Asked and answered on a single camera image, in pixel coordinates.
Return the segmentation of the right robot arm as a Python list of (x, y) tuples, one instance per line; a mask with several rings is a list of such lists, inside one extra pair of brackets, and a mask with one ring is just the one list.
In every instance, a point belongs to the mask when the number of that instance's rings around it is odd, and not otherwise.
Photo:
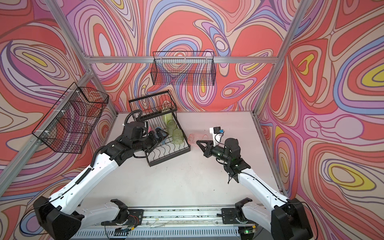
[(206, 158), (214, 157), (229, 176), (247, 188), (262, 204), (252, 204), (250, 200), (236, 203), (240, 221), (252, 221), (271, 233), (275, 240), (311, 240), (314, 237), (306, 210), (302, 202), (290, 200), (270, 187), (258, 177), (250, 165), (241, 157), (239, 141), (225, 140), (224, 146), (214, 141), (198, 140), (197, 145)]

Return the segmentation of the clear pink tumbler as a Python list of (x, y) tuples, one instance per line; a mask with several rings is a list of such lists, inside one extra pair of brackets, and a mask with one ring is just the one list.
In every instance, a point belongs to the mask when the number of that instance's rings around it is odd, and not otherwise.
[(207, 134), (190, 134), (188, 137), (188, 143), (193, 146), (197, 145), (197, 141), (206, 141), (206, 140), (208, 140)]

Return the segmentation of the cream mug green handle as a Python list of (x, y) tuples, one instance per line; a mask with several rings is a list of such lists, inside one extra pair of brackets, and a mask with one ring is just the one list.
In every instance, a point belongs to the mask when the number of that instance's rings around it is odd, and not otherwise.
[(169, 121), (174, 120), (172, 112), (169, 112), (169, 113), (162, 115), (162, 118), (163, 118), (163, 122), (165, 123), (165, 125), (167, 125)]

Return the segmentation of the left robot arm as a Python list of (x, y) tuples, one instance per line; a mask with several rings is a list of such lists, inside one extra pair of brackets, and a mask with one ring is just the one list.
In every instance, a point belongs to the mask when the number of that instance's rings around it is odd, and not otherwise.
[(118, 199), (92, 208), (79, 205), (108, 174), (137, 152), (152, 152), (168, 135), (161, 128), (149, 131), (144, 122), (126, 123), (119, 137), (96, 150), (86, 169), (50, 197), (34, 202), (39, 225), (55, 240), (69, 240), (79, 230), (102, 222), (123, 225), (130, 213)]

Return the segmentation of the green tumbler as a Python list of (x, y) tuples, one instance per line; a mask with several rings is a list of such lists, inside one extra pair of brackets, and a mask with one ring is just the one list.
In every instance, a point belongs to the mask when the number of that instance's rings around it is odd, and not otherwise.
[(169, 120), (167, 122), (166, 126), (167, 126), (167, 132), (168, 132), (169, 136), (172, 136), (174, 130), (178, 128), (175, 120)]
[(181, 129), (176, 128), (172, 134), (173, 143), (175, 145), (181, 145), (184, 143), (184, 135)]

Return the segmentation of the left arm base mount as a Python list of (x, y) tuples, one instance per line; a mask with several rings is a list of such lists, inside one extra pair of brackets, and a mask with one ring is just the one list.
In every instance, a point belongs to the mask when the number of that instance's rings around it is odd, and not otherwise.
[(112, 199), (111, 203), (113, 203), (115, 207), (118, 207), (118, 215), (114, 220), (102, 222), (102, 226), (137, 227), (142, 224), (143, 209), (129, 209), (126, 204), (118, 199)]

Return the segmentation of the white mug blue handle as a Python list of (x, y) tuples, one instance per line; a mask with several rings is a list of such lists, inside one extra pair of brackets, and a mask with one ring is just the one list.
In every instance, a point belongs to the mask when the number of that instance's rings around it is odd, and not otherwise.
[(164, 131), (162, 128), (156, 128), (155, 132), (159, 139), (166, 139), (169, 136), (169, 133)]

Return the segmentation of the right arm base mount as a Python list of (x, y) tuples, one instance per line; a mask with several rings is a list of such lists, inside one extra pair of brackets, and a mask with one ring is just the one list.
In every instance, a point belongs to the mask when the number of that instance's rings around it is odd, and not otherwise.
[(247, 225), (252, 224), (258, 226), (254, 221), (248, 220), (243, 213), (243, 207), (260, 207), (259, 204), (253, 203), (253, 200), (250, 198), (244, 198), (231, 208), (221, 208), (221, 212), (217, 214), (217, 217), (222, 219), (223, 224), (225, 225)]

